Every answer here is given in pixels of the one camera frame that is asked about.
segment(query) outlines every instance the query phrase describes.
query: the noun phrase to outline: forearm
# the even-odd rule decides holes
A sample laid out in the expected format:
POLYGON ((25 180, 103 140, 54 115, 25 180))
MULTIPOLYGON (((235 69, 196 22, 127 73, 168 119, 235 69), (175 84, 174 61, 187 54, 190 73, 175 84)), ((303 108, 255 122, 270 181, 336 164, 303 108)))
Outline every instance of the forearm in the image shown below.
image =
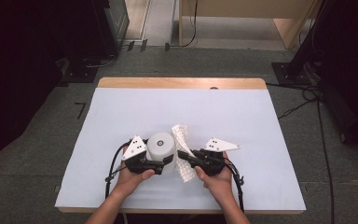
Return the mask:
POLYGON ((117 213, 123 204, 125 197, 112 192, 107 199, 101 204, 97 211, 95 211, 86 224, 99 223, 99 224, 112 224, 117 213))
POLYGON ((233 195, 217 200, 217 203, 222 208, 227 224, 250 224, 248 218, 238 207, 233 195))

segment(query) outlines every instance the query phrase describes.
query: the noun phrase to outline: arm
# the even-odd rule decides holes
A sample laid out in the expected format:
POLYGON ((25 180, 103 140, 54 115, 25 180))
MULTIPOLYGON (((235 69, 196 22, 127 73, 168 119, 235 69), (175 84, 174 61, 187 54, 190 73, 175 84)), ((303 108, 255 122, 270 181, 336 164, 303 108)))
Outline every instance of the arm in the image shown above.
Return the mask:
POLYGON ((199 179, 204 182, 204 187, 208 189, 222 208, 227 224, 243 223, 250 224, 248 218, 240 210, 235 201, 231 188, 231 172, 225 167, 219 175, 208 176, 204 171, 196 166, 196 173, 199 179))
POLYGON ((117 183, 112 192, 97 211, 92 214, 89 220, 87 220, 86 224, 112 224, 124 200, 126 200, 144 180, 150 178, 154 173, 153 170, 146 170, 142 174, 137 175, 131 173, 128 169, 120 171, 117 183))

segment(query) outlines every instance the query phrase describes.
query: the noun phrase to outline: table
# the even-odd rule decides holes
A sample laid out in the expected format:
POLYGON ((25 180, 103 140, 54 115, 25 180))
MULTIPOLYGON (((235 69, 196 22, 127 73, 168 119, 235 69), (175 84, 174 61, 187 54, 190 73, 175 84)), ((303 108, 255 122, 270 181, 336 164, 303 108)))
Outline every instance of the table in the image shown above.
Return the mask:
MULTIPOLYGON (((190 77, 102 78, 55 206, 62 212, 94 211, 104 199, 104 179, 116 149, 136 134, 148 138, 178 123, 188 125, 190 148, 201 148, 212 134, 241 146, 227 154, 244 175, 247 214, 298 214, 306 209, 264 80, 190 77)), ((120 212, 221 210, 197 178, 184 184, 172 171, 145 181, 120 212)))
MULTIPOLYGON (((198 0, 197 17, 272 18, 290 49, 319 0, 198 0)), ((179 0, 179 45, 184 16, 194 17, 196 0, 179 0)))

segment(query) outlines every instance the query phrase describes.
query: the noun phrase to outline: gray carpet floor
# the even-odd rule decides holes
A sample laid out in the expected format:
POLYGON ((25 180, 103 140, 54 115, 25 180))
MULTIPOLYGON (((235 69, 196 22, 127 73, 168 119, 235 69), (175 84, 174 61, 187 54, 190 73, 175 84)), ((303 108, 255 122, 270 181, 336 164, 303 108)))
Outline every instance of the gray carpet floor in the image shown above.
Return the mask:
MULTIPOLYGON (((261 77, 276 83, 271 62, 290 62, 292 51, 249 49, 122 50, 99 69, 92 84, 57 87, 26 132, 0 152, 0 224, 84 223, 90 214, 54 207, 59 186, 92 94, 101 77, 261 77), (79 117, 81 105, 86 103, 79 117)), ((304 103, 301 91, 268 87, 277 116, 304 103)), ((334 191, 335 223, 358 223, 358 146, 341 144, 340 131, 320 103, 334 191)), ((329 176, 316 103, 280 119, 307 211, 301 215, 249 216, 252 223, 331 223, 329 176)))

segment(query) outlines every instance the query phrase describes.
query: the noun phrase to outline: white roll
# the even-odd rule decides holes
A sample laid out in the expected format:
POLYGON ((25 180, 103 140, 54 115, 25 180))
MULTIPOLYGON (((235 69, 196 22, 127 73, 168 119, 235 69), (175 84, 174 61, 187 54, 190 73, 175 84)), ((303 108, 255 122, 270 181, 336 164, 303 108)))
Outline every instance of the white roll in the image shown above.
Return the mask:
MULTIPOLYGON (((175 142, 169 133, 156 133, 147 141, 147 148, 153 161, 163 161, 175 153, 175 142)), ((173 161, 164 166, 162 173, 172 171, 175 167, 175 156, 173 161)))

